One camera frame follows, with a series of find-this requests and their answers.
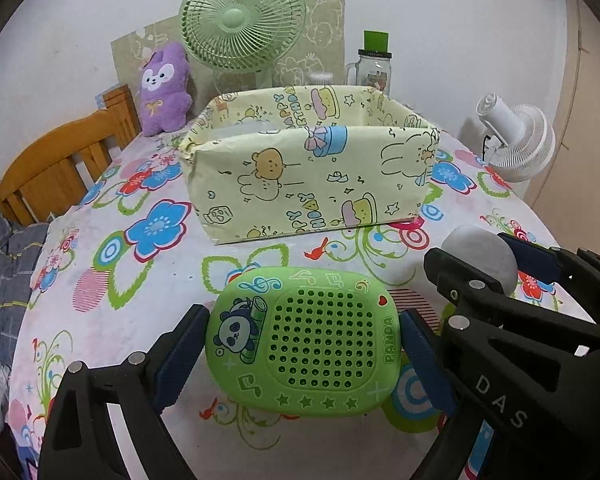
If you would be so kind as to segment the white earbuds case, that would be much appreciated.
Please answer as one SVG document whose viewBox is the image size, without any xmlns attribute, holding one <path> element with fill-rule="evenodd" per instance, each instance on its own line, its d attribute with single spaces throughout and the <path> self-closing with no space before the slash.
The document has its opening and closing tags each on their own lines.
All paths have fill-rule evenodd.
<svg viewBox="0 0 600 480">
<path fill-rule="evenodd" d="M 489 275 L 510 296 L 518 282 L 518 266 L 513 251 L 496 234 L 478 226 L 458 226 L 442 242 L 448 254 Z"/>
</svg>

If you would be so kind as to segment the green panda speaker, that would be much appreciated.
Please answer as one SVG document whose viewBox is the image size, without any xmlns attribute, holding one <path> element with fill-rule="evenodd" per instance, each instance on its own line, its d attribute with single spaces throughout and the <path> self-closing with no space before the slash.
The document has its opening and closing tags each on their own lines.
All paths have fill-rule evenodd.
<svg viewBox="0 0 600 480">
<path fill-rule="evenodd" d="M 373 411 L 401 370 L 396 305 L 380 281 L 354 272 L 242 274 L 216 298 L 204 348 L 233 401 L 300 417 Z"/>
</svg>

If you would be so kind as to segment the white standing fan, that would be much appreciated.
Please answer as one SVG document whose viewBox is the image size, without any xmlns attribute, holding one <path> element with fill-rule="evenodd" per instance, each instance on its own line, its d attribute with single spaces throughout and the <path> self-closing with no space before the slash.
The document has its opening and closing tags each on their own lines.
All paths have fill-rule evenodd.
<svg viewBox="0 0 600 480">
<path fill-rule="evenodd" d="M 508 106 L 495 93 L 484 96 L 476 107 L 486 127 L 483 160 L 506 182 L 529 181 L 552 160 L 556 136 L 539 107 Z"/>
</svg>

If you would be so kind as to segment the floral tablecloth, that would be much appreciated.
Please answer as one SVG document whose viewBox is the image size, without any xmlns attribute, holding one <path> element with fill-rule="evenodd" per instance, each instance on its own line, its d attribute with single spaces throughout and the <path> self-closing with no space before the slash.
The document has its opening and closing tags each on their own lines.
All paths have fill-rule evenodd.
<svg viewBox="0 0 600 480">
<path fill-rule="evenodd" d="M 268 238 L 258 226 L 245 243 L 216 246 L 188 204 L 174 141 L 134 141 L 79 206 L 50 225 L 33 271 L 8 409 L 24 474 L 38 474 L 48 412 L 71 362 L 120 363 L 149 348 L 192 304 L 213 304 L 230 281 L 262 266 L 360 272 L 382 281 L 400 309 L 415 307 L 438 324 L 449 306 L 428 283 L 422 257 L 461 224 L 544 246 L 555 241 L 512 186 L 442 136 L 434 180 L 412 223 L 287 238 Z M 409 365 L 380 408 L 328 420 L 247 408 L 198 363 L 164 413 L 201 479 L 405 479 L 440 418 Z"/>
</svg>

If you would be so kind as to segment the grey plaid bedding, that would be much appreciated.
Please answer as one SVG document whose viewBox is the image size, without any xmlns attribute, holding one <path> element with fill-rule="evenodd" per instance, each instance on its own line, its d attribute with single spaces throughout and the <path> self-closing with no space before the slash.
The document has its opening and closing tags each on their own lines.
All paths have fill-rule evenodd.
<svg viewBox="0 0 600 480">
<path fill-rule="evenodd" d="M 5 426 L 17 339 L 31 297 L 30 279 L 47 229 L 46 223 L 20 226 L 0 217 L 0 432 Z"/>
</svg>

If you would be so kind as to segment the yellow cartoon storage box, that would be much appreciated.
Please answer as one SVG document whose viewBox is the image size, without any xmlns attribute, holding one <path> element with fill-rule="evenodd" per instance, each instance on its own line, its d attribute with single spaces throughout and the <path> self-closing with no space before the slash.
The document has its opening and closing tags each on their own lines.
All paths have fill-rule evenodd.
<svg viewBox="0 0 600 480">
<path fill-rule="evenodd" d="M 214 135 L 245 119 L 279 132 Z M 440 136 L 373 88 L 289 86 L 217 96 L 178 151 L 202 227 L 233 244 L 414 218 Z"/>
</svg>

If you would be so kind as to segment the glass jar mug green lid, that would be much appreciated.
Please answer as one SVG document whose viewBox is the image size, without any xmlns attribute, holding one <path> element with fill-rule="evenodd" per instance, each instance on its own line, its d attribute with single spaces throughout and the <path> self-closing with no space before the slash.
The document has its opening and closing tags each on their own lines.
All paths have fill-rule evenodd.
<svg viewBox="0 0 600 480">
<path fill-rule="evenodd" d="M 388 96 L 391 59 L 388 32 L 366 30 L 363 32 L 363 47 L 358 50 L 358 60 L 346 66 L 346 84 L 374 88 Z"/>
</svg>

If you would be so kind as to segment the wooden bed headboard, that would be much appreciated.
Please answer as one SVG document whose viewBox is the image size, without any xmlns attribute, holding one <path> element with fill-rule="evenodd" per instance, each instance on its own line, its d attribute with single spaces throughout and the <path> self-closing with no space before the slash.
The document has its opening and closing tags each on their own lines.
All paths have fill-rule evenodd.
<svg viewBox="0 0 600 480">
<path fill-rule="evenodd" d="M 111 164 L 111 145 L 123 150 L 140 133 L 126 84 L 102 95 L 104 107 L 35 140 L 0 177 L 0 214 L 20 226 L 60 217 L 87 192 L 76 169 L 83 162 L 97 180 Z"/>
</svg>

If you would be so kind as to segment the cotton swab container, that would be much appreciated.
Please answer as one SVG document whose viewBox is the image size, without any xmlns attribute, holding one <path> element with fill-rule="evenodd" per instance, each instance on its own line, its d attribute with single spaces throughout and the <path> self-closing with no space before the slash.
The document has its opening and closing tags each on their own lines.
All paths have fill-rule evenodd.
<svg viewBox="0 0 600 480">
<path fill-rule="evenodd" d="M 316 84 L 317 86 L 321 84 L 324 86 L 325 84 L 332 84 L 334 81 L 334 74 L 329 72 L 312 72 L 309 73 L 309 80 L 311 84 Z"/>
</svg>

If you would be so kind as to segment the purple plush toy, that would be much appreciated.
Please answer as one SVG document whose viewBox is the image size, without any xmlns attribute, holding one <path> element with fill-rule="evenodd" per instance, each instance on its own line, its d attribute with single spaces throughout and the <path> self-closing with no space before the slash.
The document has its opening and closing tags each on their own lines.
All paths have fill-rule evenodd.
<svg viewBox="0 0 600 480">
<path fill-rule="evenodd" d="M 193 105 L 188 78 L 186 52 L 178 42 L 170 42 L 151 55 L 140 78 L 138 114 L 143 136 L 174 132 L 186 125 Z"/>
</svg>

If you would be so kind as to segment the green desk fan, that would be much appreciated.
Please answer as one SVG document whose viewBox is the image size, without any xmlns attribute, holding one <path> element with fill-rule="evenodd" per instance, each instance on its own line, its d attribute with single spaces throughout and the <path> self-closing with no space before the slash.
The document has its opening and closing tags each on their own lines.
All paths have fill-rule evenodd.
<svg viewBox="0 0 600 480">
<path fill-rule="evenodd" d="M 181 37 L 187 53 L 221 73 L 253 74 L 273 85 L 277 61 L 297 43 L 306 22 L 304 0 L 182 0 Z"/>
</svg>

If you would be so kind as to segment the cartoon wall paper sheet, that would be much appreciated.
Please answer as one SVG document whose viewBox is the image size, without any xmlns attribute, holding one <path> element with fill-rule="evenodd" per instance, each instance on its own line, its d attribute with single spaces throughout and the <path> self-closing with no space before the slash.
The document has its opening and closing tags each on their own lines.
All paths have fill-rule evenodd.
<svg viewBox="0 0 600 480">
<path fill-rule="evenodd" d="M 331 73 L 340 84 L 344 77 L 344 0 L 306 0 L 306 28 L 294 47 L 273 68 L 273 84 L 303 86 L 317 73 Z M 181 39 L 176 15 L 141 27 L 111 43 L 114 68 L 120 84 L 128 86 L 135 102 L 140 100 L 140 75 L 155 50 Z M 210 70 L 189 61 L 188 91 L 194 110 L 201 110 L 214 96 L 253 89 L 253 74 L 230 74 Z"/>
</svg>

